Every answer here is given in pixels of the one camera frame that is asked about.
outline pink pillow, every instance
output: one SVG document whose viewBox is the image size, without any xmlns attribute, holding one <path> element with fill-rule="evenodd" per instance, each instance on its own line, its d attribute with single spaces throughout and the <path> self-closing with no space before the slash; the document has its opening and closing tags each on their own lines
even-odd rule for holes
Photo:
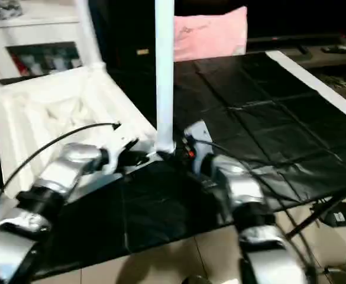
<svg viewBox="0 0 346 284">
<path fill-rule="evenodd" d="M 175 61 L 245 54 L 247 8 L 225 15 L 174 18 Z"/>
</svg>

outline black plastic sheet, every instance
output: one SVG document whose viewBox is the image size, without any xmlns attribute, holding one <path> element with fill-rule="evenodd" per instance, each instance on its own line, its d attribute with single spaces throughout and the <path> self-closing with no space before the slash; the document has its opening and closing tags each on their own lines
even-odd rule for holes
<svg viewBox="0 0 346 284">
<path fill-rule="evenodd" d="M 154 123 L 154 75 L 111 75 Z M 203 119 L 287 206 L 346 190 L 346 115 L 264 54 L 176 63 L 174 119 L 180 129 Z M 227 225 L 224 194 L 153 163 L 66 206 L 37 277 Z"/>
</svg>

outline wire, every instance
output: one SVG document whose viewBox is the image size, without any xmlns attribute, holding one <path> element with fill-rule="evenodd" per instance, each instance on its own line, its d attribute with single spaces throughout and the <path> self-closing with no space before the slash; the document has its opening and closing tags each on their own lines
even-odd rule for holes
<svg viewBox="0 0 346 284">
<path fill-rule="evenodd" d="M 220 146 L 219 144 L 216 144 L 214 142 L 210 142 L 210 141 L 205 141 L 205 140 L 197 140 L 195 138 L 192 138 L 195 142 L 197 143 L 201 143 L 201 144 L 206 144 L 206 145 L 210 145 L 212 147 L 215 147 L 215 148 L 218 148 L 219 150 L 223 151 L 225 154 L 229 155 L 230 157 L 240 161 L 240 163 L 242 163 L 241 161 L 245 161 L 245 162 L 254 162 L 254 163 L 261 163 L 263 164 L 264 166 L 266 166 L 265 163 L 259 161 L 259 160 L 253 160 L 253 159 L 240 159 L 240 158 L 237 158 L 235 157 L 228 149 Z M 295 199 L 293 198 L 289 198 L 287 196 L 282 196 L 280 194 L 278 194 L 277 192 L 274 193 L 274 197 L 275 199 L 284 199 L 284 200 L 287 200 L 287 201 L 291 201 L 291 202 L 297 202 Z"/>
<path fill-rule="evenodd" d="M 260 161 L 260 160 L 254 160 L 254 159 L 240 159 L 240 158 L 237 158 L 235 157 L 234 154 L 232 154 L 227 148 L 224 148 L 222 146 L 220 146 L 219 144 L 216 144 L 214 142 L 210 142 L 210 141 L 205 141 L 205 140 L 198 140 L 198 139 L 195 139 L 195 138 L 192 138 L 194 139 L 195 142 L 198 142 L 198 143 L 201 143 L 201 144 L 206 144 L 206 145 L 210 145 L 212 147 L 215 147 L 215 148 L 218 148 L 219 150 L 223 151 L 225 154 L 237 159 L 238 161 L 246 161 L 246 162 L 254 162 L 254 163 L 259 163 L 259 164 L 263 164 L 264 166 L 266 165 L 266 163 Z"/>
<path fill-rule="evenodd" d="M 241 164 L 242 164 L 242 160 L 238 159 L 237 157 L 235 157 L 232 152 L 230 152 L 228 149 L 214 143 L 214 142 L 209 142 L 209 141 L 205 141 L 205 140 L 197 140 L 195 138 L 192 137 L 192 139 L 197 142 L 197 143 L 202 143 L 202 144 L 206 144 L 206 145 L 211 145 L 221 151 L 223 151 L 225 154 L 229 155 L 229 157 L 232 157 L 236 160 L 238 160 Z M 258 175 L 256 175 L 252 170 L 250 170 L 247 166 L 244 166 L 249 174 L 256 178 L 260 183 L 262 183 L 274 196 L 279 196 L 277 194 L 277 192 L 269 185 L 267 184 L 261 177 L 259 177 Z M 294 227 L 297 227 L 298 224 L 296 223 L 296 221 L 294 220 L 294 218 L 292 217 L 291 213 L 287 210 L 286 206 L 283 204 L 282 200 L 280 198 L 275 198 L 276 201 L 279 203 L 279 205 L 282 207 L 282 209 L 284 210 L 284 213 L 287 215 L 288 219 L 290 220 L 291 224 Z M 302 240 L 302 243 L 304 244 L 305 250 L 307 251 L 308 257 L 309 257 L 309 261 L 310 263 L 308 264 L 308 262 L 305 260 L 305 257 L 303 256 L 303 254 L 300 252 L 300 250 L 298 249 L 298 247 L 293 243 L 292 240 L 288 240 L 287 241 L 290 243 L 290 245 L 294 248 L 295 252 L 298 254 L 300 260 L 303 262 L 303 264 L 306 266 L 307 268 L 307 274 L 308 276 L 311 277 L 311 282 L 312 283 L 317 283 L 317 276 L 316 276 L 316 264 L 315 264 L 315 258 L 312 254 L 312 250 L 309 247 L 309 244 L 307 242 L 307 240 L 305 239 L 305 237 L 303 236 L 303 234 L 301 232 L 298 233 L 300 239 Z"/>
<path fill-rule="evenodd" d="M 33 160 L 33 158 L 35 158 L 37 155 L 39 155 L 42 151 L 44 151 L 45 149 L 49 148 L 50 146 L 56 144 L 57 142 L 61 141 L 62 139 L 71 136 L 77 132 L 83 131 L 85 129 L 88 128 L 93 128 L 93 127 L 100 127 L 100 126 L 119 126 L 119 124 L 116 123 L 96 123 L 96 124 L 91 124 L 91 125 L 86 125 L 80 128 L 77 128 L 73 131 L 70 131 L 66 134 L 61 135 L 60 137 L 57 137 L 56 139 L 52 140 L 51 142 L 47 143 L 46 145 L 42 146 L 40 149 L 38 149 L 37 151 L 35 151 L 30 157 L 28 157 L 24 162 L 22 162 L 20 164 L 20 166 L 18 166 L 9 176 L 9 178 L 6 180 L 6 182 L 3 185 L 3 188 L 0 190 L 0 200 L 1 197 L 5 191 L 5 189 L 7 188 L 7 186 L 10 184 L 10 182 L 14 179 L 14 177 L 16 177 L 16 175 L 30 162 Z"/>
</svg>

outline shelf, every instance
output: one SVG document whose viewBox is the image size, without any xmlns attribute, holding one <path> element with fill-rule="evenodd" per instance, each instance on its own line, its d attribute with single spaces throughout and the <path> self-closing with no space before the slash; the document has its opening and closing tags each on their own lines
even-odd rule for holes
<svg viewBox="0 0 346 284">
<path fill-rule="evenodd" d="M 71 0 L 23 0 L 20 4 L 24 15 L 0 20 L 0 28 L 79 22 Z"/>
</svg>

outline white pole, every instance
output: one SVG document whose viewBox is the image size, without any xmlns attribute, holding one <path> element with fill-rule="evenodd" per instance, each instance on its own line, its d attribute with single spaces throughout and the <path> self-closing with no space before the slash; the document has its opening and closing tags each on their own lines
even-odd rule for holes
<svg viewBox="0 0 346 284">
<path fill-rule="evenodd" d="M 75 5 L 82 29 L 82 44 L 84 44 L 85 49 L 85 54 L 80 54 L 81 56 L 83 56 L 83 64 L 92 65 L 95 63 L 102 63 L 102 58 L 99 52 L 95 30 L 90 15 L 89 2 L 88 0 L 75 0 Z"/>
<path fill-rule="evenodd" d="M 174 152 L 174 0 L 155 0 L 156 11 L 156 150 Z"/>
</svg>

